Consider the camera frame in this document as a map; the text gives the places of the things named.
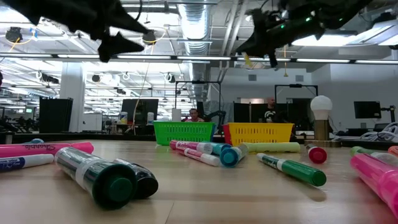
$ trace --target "green basket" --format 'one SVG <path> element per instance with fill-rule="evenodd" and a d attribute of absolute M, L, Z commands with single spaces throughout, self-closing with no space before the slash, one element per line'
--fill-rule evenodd
<path fill-rule="evenodd" d="M 168 146 L 171 140 L 211 141 L 215 124 L 209 122 L 165 122 L 154 121 L 156 142 Z"/>

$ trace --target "yellow basket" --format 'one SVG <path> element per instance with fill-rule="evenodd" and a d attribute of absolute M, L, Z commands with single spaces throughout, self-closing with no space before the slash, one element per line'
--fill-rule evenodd
<path fill-rule="evenodd" d="M 228 123 L 233 146 L 242 142 L 289 142 L 293 124 L 290 123 Z"/>

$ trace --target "plastic basket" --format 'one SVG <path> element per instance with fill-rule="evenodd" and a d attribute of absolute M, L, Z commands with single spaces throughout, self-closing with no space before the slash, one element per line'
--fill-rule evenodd
<path fill-rule="evenodd" d="M 242 142 L 289 142 L 293 124 L 290 123 L 229 123 L 233 146 Z"/>
<path fill-rule="evenodd" d="M 231 133 L 229 132 L 229 125 L 228 124 L 224 124 L 223 125 L 223 130 L 224 130 L 224 140 L 226 144 L 230 144 L 232 145 L 231 142 Z"/>
<path fill-rule="evenodd" d="M 156 142 L 168 146 L 171 140 L 212 141 L 215 124 L 209 122 L 154 121 Z"/>

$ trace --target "dark green marker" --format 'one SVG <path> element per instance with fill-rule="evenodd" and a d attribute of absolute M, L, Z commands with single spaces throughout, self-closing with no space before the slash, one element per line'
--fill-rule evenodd
<path fill-rule="evenodd" d="M 59 150 L 54 161 L 88 191 L 101 208 L 119 209 L 136 193 L 136 174 L 124 164 L 108 162 L 72 147 Z"/>
<path fill-rule="evenodd" d="M 316 168 L 291 160 L 278 159 L 264 153 L 257 154 L 257 157 L 261 162 L 316 187 L 326 183 L 326 175 Z"/>

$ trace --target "pink highlighter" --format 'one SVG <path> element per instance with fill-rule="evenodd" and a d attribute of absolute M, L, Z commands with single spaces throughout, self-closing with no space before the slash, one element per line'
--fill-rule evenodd
<path fill-rule="evenodd" d="M 363 153 L 351 159 L 351 167 L 398 218 L 398 169 Z"/>
<path fill-rule="evenodd" d="M 74 147 L 83 152 L 92 153 L 94 146 L 90 142 L 79 143 L 45 143 L 45 144 L 9 144 L 0 145 L 0 158 L 16 157 L 16 156 L 30 156 L 38 154 L 53 154 L 63 147 Z"/>
<path fill-rule="evenodd" d="M 170 148 L 173 150 L 189 148 L 205 154 L 211 154 L 213 152 L 213 145 L 208 142 L 188 142 L 171 140 Z"/>

